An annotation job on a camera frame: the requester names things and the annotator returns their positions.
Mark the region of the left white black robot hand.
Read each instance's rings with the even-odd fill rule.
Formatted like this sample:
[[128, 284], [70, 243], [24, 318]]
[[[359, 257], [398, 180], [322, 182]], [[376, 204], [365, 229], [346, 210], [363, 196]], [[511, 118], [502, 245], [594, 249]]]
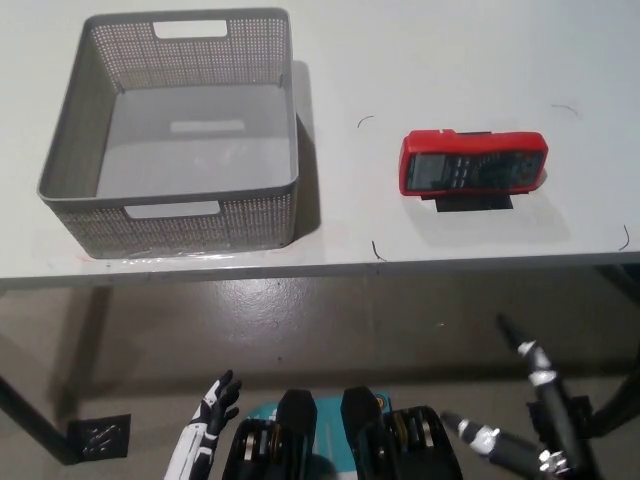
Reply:
[[214, 463], [220, 434], [239, 409], [241, 381], [227, 370], [201, 399], [183, 428], [172, 453], [165, 480], [207, 480]]

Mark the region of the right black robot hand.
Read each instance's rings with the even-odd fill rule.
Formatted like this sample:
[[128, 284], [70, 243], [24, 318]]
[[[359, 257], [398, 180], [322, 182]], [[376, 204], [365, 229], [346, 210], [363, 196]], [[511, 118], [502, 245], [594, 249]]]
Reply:
[[599, 479], [593, 451], [579, 436], [563, 381], [546, 352], [506, 315], [499, 314], [496, 323], [511, 350], [526, 361], [528, 379], [550, 421], [556, 447], [538, 446], [450, 411], [440, 414], [442, 423], [481, 458], [521, 479]]

